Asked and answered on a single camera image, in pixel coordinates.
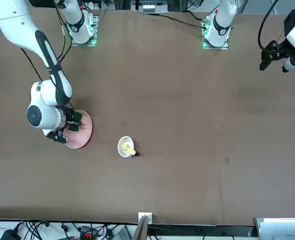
pink plate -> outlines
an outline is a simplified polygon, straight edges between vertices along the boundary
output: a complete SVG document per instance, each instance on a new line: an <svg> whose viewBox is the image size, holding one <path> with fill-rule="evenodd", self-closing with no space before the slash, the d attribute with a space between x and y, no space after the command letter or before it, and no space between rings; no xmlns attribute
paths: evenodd
<svg viewBox="0 0 295 240"><path fill-rule="evenodd" d="M82 114L82 124L79 127L79 131L70 131L68 128L64 130L63 136L68 138L66 145L70 149L80 149L89 141L92 134L92 120L89 114L83 110L77 110L76 112Z"/></svg>

table surface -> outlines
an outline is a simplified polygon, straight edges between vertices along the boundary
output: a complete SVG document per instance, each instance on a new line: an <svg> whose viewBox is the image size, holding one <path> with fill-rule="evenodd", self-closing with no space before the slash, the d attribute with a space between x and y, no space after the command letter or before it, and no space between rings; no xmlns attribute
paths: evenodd
<svg viewBox="0 0 295 240"><path fill-rule="evenodd" d="M31 15L59 53L55 11ZM284 17L267 20L264 45ZM153 212L154 223L254 225L255 217L295 217L295 73L282 73L282 61L259 71L262 19L235 16L230 49L204 50L199 29L102 13L97 46L73 47L62 63L71 102L94 124L79 150L29 126L38 78L0 34L0 218L137 222L138 212ZM122 136L140 157L119 156Z"/></svg>

small bowl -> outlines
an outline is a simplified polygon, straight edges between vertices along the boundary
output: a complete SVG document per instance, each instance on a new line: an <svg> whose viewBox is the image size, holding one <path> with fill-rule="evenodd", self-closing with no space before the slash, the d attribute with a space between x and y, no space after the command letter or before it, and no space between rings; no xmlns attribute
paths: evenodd
<svg viewBox="0 0 295 240"><path fill-rule="evenodd" d="M118 144L117 144L118 153L123 158L130 159L133 157L133 155L129 151L125 151L123 149L124 144L127 144L131 149L134 149L134 142L133 142L132 138L130 138L129 136L123 136L123 137L121 137L121 139L118 141Z"/></svg>

yellow object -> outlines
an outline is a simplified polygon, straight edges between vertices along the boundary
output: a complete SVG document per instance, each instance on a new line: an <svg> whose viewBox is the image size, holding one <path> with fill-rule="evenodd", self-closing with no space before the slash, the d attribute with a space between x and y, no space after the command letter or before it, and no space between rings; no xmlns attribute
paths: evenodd
<svg viewBox="0 0 295 240"><path fill-rule="evenodd" d="M126 143L124 143L122 145L122 148L124 149L124 151L128 151L133 156L137 153L134 149L130 148L130 146L128 144L126 144Z"/></svg>

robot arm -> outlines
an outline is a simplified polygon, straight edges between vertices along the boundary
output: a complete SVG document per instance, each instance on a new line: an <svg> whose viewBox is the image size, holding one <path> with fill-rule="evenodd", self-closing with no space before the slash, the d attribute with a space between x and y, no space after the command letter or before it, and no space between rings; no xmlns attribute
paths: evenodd
<svg viewBox="0 0 295 240"><path fill-rule="evenodd" d="M295 9L292 10L284 20L284 35L285 40L282 43L277 43L277 41L273 40L264 48L261 46L259 34L258 43L262 48L262 62L259 66L261 71L265 70L271 64L271 62L280 59L286 59L282 67L282 71L284 73L287 73L288 71L295 71Z"/></svg>
<svg viewBox="0 0 295 240"><path fill-rule="evenodd" d="M226 43L236 13L235 0L220 0L217 11L211 13L209 16L210 28L204 37L213 47L219 48Z"/></svg>
<svg viewBox="0 0 295 240"><path fill-rule="evenodd" d="M75 30L72 36L77 41L86 42L91 36L85 30L88 22L77 5L77 0L56 1L62 4L68 25ZM73 112L65 107L72 97L72 88L49 40L34 25L25 0L0 1L0 29L13 44L35 52L50 75L49 80L32 85L31 102L26 111L28 122L33 127L42 129L48 138L66 143L68 139L61 136L59 131L67 123L73 123Z"/></svg>

